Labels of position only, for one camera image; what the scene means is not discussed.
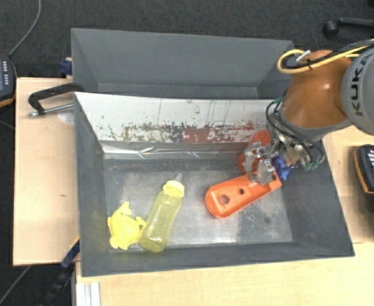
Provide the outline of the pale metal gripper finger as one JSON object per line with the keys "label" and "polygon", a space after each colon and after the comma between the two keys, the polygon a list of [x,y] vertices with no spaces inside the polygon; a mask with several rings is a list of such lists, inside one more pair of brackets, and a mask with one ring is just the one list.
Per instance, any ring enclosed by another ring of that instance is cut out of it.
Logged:
{"label": "pale metal gripper finger", "polygon": [[264,160],[264,147],[260,142],[253,142],[243,151],[243,171],[244,173],[259,174]]}
{"label": "pale metal gripper finger", "polygon": [[269,159],[256,159],[252,168],[253,172],[250,174],[252,183],[266,185],[272,181],[275,169]]}

